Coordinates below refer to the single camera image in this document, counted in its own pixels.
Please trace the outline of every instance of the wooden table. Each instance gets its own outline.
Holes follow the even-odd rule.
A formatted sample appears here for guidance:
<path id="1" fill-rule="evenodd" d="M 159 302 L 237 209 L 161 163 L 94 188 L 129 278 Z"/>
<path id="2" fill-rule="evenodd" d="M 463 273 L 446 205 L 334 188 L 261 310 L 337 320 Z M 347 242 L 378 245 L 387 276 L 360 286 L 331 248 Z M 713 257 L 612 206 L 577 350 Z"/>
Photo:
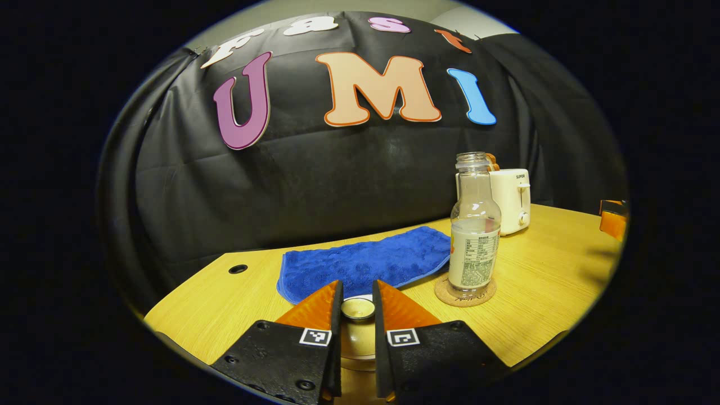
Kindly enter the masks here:
<path id="1" fill-rule="evenodd" d="M 528 228 L 500 239 L 490 301 L 456 308 L 435 297 L 431 275 L 400 288 L 441 321 L 461 319 L 508 366 L 571 329 L 594 304 L 618 261 L 621 243 L 599 230 L 600 217 L 532 205 Z M 450 220 L 426 223 L 450 235 Z M 285 249 L 228 253 L 168 294 L 145 317 L 202 362 L 212 364 L 255 321 L 274 321 L 288 311 L 276 291 L 282 255 L 379 241 L 417 226 L 352 239 Z M 237 264 L 248 269 L 228 270 Z M 336 404 L 383 404 L 374 397 L 374 373 L 342 369 L 343 396 Z"/>

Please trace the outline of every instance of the pink letter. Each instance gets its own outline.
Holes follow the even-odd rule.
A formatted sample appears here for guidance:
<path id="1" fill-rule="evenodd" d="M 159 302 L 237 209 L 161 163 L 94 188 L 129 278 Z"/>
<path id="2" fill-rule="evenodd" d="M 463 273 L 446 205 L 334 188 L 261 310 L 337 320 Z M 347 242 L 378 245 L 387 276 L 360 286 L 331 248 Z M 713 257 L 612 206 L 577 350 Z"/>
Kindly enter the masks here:
<path id="1" fill-rule="evenodd" d="M 370 27 L 378 31 L 410 32 L 410 28 L 402 25 L 402 21 L 395 18 L 372 17 L 367 21 L 371 23 Z"/>
<path id="2" fill-rule="evenodd" d="M 244 149 L 265 133 L 270 119 L 270 96 L 265 72 L 265 64 L 272 57 L 272 52 L 265 52 L 253 59 L 243 69 L 243 76 L 248 77 L 250 87 L 250 119 L 239 125 L 235 121 L 233 111 L 233 87 L 235 77 L 229 78 L 215 90 L 213 100 L 217 104 L 217 122 L 220 124 L 222 140 L 231 149 Z"/>

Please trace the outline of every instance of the white toaster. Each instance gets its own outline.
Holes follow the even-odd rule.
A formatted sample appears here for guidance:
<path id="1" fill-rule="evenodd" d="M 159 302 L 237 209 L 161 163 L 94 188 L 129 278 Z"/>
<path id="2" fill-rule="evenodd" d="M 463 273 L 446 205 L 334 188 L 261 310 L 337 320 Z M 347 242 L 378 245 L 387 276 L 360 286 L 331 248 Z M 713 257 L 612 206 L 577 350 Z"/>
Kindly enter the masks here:
<path id="1" fill-rule="evenodd" d="M 455 188 L 458 188 L 455 174 Z M 500 169 L 490 172 L 492 199 L 500 206 L 500 235 L 509 235 L 530 225 L 530 176 L 525 169 Z"/>

